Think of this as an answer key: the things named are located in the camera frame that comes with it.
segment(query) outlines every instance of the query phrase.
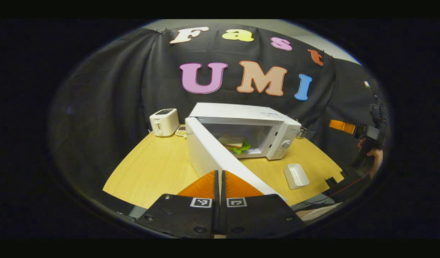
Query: microwave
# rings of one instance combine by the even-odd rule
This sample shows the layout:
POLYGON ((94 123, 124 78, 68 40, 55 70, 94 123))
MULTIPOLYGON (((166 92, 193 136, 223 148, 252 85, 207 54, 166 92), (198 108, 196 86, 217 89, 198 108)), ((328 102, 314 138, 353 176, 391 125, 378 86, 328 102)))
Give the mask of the microwave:
POLYGON ((190 161, 199 177, 213 170, 228 170, 265 195, 279 194, 238 159, 281 159, 300 130, 299 122, 263 106, 197 103, 185 125, 190 161), (221 142, 225 137, 245 139, 249 147, 235 153, 221 142))

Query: person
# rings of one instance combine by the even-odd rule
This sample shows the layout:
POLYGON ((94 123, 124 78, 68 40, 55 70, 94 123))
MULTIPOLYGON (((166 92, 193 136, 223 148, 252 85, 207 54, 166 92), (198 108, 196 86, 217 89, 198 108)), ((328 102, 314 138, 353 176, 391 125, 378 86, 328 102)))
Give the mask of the person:
MULTIPOLYGON (((365 141, 366 138, 363 138, 359 141, 358 143, 358 147, 359 150, 362 150, 363 147, 363 143, 365 141)), ((374 163, 372 165, 372 167, 369 169, 369 175, 371 178, 373 178, 373 176, 376 174, 377 170, 379 170, 380 166, 382 165, 382 160, 384 157, 383 151, 379 150, 377 148, 372 149, 370 152, 367 153, 368 157, 374 156, 374 163)))

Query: toaster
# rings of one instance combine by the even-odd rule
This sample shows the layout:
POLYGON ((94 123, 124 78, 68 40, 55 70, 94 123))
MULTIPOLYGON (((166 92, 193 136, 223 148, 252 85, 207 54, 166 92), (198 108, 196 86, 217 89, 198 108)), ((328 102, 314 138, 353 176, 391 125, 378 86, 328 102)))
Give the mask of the toaster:
POLYGON ((169 137, 179 127, 176 108, 161 109, 150 116, 151 127, 157 137, 169 137))

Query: bread slice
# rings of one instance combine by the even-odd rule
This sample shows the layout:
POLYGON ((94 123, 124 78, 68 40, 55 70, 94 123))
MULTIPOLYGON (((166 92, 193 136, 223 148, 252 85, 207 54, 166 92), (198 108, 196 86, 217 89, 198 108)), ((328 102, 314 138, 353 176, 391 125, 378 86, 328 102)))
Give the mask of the bread slice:
POLYGON ((218 141, 224 146, 240 149, 244 145, 244 137, 235 137, 229 134, 223 134, 218 141))

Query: white plastic box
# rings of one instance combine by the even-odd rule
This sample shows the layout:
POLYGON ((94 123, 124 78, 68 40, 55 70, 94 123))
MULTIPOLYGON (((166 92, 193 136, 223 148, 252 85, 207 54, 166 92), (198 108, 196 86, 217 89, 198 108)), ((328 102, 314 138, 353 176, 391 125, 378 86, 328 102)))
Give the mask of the white plastic box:
POLYGON ((288 164, 284 170, 290 189, 301 189, 309 184, 309 179, 299 164, 288 164))

